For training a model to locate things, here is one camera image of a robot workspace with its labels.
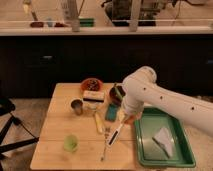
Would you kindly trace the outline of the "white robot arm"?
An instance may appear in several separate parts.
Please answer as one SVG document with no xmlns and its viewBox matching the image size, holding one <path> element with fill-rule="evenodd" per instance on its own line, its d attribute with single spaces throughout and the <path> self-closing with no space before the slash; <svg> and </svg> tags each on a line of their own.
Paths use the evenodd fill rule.
<svg viewBox="0 0 213 171">
<path fill-rule="evenodd" d="M 127 116 L 143 111 L 148 103 L 213 137 L 213 103 L 164 89 L 156 84 L 157 74 L 143 66 L 122 82 L 122 108 Z"/>
</svg>

